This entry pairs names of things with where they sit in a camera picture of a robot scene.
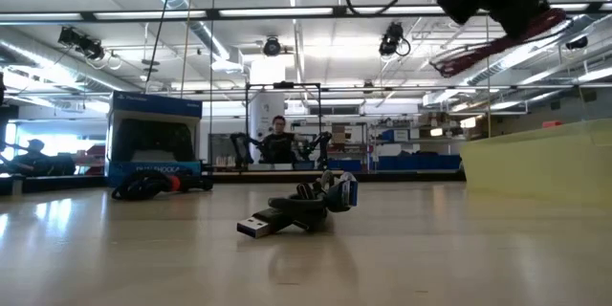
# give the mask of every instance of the red wire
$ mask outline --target red wire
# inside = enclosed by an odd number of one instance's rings
[[[485,43],[484,46],[472,51],[465,50],[464,52],[442,58],[439,61],[431,62],[431,65],[440,72],[442,77],[454,77],[491,55],[499,54],[507,49],[526,43],[525,41],[528,39],[552,29],[565,19],[566,13],[564,10],[547,10],[532,20],[529,30],[517,39],[506,35]]]

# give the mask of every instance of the wooden floor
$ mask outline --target wooden floor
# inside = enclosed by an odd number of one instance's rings
[[[612,305],[603,210],[477,199],[461,183],[361,184],[325,232],[236,232],[294,187],[0,199],[0,305]]]

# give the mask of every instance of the person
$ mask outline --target person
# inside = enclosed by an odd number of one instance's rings
[[[276,116],[272,120],[273,132],[268,135],[262,142],[264,149],[269,153],[269,164],[293,164],[296,157],[293,147],[298,142],[308,142],[308,139],[302,138],[294,133],[285,132],[287,122],[282,116]]]
[[[42,154],[43,148],[45,148],[44,142],[39,139],[33,139],[28,142],[28,153],[16,156],[11,161],[5,158],[0,159],[4,162],[4,167],[9,172],[36,175],[41,172],[38,171],[40,168],[45,168],[43,164],[37,165],[37,163],[44,162],[49,158]]]

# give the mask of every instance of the ceiling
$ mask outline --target ceiling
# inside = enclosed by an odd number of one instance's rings
[[[353,0],[355,4],[380,5],[389,0]],[[551,2],[586,2],[605,0],[549,0]],[[402,0],[400,4],[432,4],[433,0]],[[295,0],[298,6],[335,6],[339,0]],[[290,0],[192,0],[194,8],[271,8],[290,7]],[[145,11],[161,10],[160,0],[0,0],[2,12],[10,11]],[[343,19],[300,19],[300,30],[303,47],[297,47],[303,54],[303,82],[321,82],[327,85],[353,86],[363,85],[372,79],[375,85],[458,85],[465,76],[475,74],[482,64],[472,70],[450,79],[441,78],[428,64],[428,60],[441,52],[441,47],[452,49],[463,44],[485,41],[503,35],[501,27],[484,17],[472,18],[463,28],[459,28],[448,18],[402,18],[406,37],[412,45],[408,57],[393,60],[385,64],[378,53],[380,39],[392,21],[390,18],[343,18]],[[277,36],[279,41],[295,48],[295,23],[292,19],[275,20],[228,20],[207,22],[213,35],[225,46],[236,47],[242,51],[247,62],[263,58],[260,43],[267,36]],[[145,26],[145,23],[129,24],[78,24],[74,27],[89,36],[101,40],[102,45],[114,51],[122,64],[117,70],[102,68],[109,77],[127,81],[138,88],[144,88],[141,76],[144,74],[141,59],[151,58],[157,23]],[[64,47],[57,43],[61,30],[56,25],[11,26],[8,30],[17,31],[27,39],[35,40],[62,54]],[[144,47],[145,33],[148,36]],[[610,26],[602,22],[589,33],[598,47],[612,43]],[[562,50],[563,58],[579,58],[579,53]],[[514,66],[517,70],[533,73],[545,71],[559,64],[559,51],[551,47],[541,54],[530,57]],[[81,55],[70,51],[68,56],[84,62]],[[493,57],[489,63],[503,55]],[[297,80],[293,54],[280,57],[287,66],[287,79]],[[203,82],[213,81],[214,88],[231,88],[244,84],[245,75],[215,73],[210,70],[211,56],[203,49],[201,41],[190,33],[183,23],[164,23],[160,34],[160,47],[156,59],[161,62],[159,72],[152,79],[160,84],[172,86],[185,77],[186,85],[197,88]],[[87,75],[91,67],[81,63],[80,73]],[[421,98],[425,92],[400,92],[392,95],[395,98]],[[378,93],[369,97],[386,97],[388,93]],[[361,93],[335,95],[334,97],[363,97]]]

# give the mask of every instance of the white cylinder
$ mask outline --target white cylinder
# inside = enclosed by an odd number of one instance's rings
[[[285,64],[276,58],[255,60],[251,65],[251,84],[272,84],[285,80]],[[272,134],[272,120],[285,115],[285,95],[276,92],[261,92],[249,104],[249,133],[252,138],[262,141]],[[257,164],[258,149],[251,146],[252,159]]]

